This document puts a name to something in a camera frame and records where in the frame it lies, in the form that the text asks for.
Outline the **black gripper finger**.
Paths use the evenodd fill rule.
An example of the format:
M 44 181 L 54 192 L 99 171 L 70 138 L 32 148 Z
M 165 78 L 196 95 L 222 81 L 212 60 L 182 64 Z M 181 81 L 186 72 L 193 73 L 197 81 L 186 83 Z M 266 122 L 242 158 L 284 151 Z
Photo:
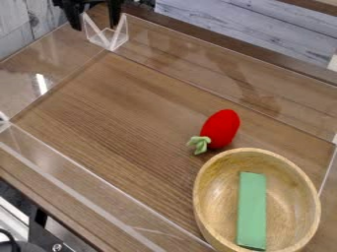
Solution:
M 110 24 L 113 28 L 121 21 L 123 3 L 125 0 L 109 0 Z
M 81 1 L 65 1 L 63 11 L 71 27 L 82 31 L 81 14 L 85 10 L 85 4 Z

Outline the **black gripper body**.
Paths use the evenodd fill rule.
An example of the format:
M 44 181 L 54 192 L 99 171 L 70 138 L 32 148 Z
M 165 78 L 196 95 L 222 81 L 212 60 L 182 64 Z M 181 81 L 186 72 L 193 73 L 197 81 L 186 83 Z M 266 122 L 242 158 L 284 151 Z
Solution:
M 83 6 L 86 4 L 97 5 L 99 3 L 109 3 L 110 1 L 119 4 L 126 2 L 126 0 L 51 0 L 52 5 L 61 8 Z

